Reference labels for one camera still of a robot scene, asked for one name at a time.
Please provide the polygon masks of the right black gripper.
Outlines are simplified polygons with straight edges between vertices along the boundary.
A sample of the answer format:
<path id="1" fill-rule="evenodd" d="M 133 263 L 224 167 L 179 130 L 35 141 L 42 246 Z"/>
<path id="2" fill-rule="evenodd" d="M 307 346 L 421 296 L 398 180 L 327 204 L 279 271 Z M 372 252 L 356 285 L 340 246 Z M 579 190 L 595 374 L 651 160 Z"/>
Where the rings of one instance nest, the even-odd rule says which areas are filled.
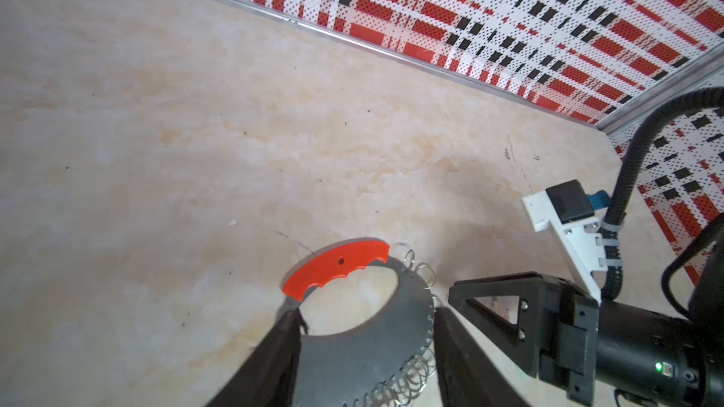
<path id="1" fill-rule="evenodd" d="M 696 402 L 691 323 L 564 286 L 549 333 L 547 294 L 543 276 L 526 272 L 456 282 L 448 303 L 524 373 L 578 404 L 594 401 L 597 381 L 636 404 Z"/>

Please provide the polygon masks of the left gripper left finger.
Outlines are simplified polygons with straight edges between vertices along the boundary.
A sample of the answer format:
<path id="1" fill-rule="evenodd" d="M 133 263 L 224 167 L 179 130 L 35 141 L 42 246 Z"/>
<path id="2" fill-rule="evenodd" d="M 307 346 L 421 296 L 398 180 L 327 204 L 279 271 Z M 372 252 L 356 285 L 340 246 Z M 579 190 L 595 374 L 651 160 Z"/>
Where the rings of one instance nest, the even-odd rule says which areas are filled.
<path id="1" fill-rule="evenodd" d="M 279 318 L 207 406 L 292 406 L 305 321 L 298 309 Z"/>

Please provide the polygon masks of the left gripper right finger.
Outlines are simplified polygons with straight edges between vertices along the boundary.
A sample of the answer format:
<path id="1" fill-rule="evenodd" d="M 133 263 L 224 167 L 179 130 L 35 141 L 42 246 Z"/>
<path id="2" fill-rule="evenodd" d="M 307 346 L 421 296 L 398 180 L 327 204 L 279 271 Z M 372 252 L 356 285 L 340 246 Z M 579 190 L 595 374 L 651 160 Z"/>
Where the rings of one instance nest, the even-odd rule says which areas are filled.
<path id="1" fill-rule="evenodd" d="M 526 400 L 447 307 L 437 307 L 433 341 L 444 406 L 526 406 Z"/>

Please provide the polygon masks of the grey key organizer red handle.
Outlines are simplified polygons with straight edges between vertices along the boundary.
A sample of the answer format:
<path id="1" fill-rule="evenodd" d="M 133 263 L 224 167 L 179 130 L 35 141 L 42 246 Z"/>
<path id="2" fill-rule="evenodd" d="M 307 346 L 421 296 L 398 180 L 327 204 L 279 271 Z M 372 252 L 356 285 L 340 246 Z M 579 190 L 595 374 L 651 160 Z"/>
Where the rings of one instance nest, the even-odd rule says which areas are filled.
<path id="1" fill-rule="evenodd" d="M 356 271 L 392 271 L 397 288 L 374 316 L 332 335 L 302 335 L 294 406 L 410 406 L 436 371 L 435 295 L 413 250 L 403 259 L 380 239 L 350 239 L 311 254 L 282 286 L 288 310 Z"/>

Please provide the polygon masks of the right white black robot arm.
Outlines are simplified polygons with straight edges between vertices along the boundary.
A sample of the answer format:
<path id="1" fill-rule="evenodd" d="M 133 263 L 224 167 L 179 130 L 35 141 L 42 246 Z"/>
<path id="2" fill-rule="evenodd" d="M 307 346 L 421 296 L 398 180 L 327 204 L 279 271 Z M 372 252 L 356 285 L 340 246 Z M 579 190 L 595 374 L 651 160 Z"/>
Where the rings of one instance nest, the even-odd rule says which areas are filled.
<path id="1" fill-rule="evenodd" d="M 472 325 L 530 377 L 583 406 L 606 383 L 640 406 L 723 403 L 723 220 L 715 218 L 663 271 L 669 317 L 618 302 L 618 235 L 650 147 L 675 119 L 722 110 L 720 87 L 656 109 L 629 143 L 612 194 L 572 180 L 522 201 L 537 231 L 551 231 L 571 279 L 536 272 L 458 281 L 434 316 L 437 380 L 446 406 L 522 406 L 467 332 Z"/>

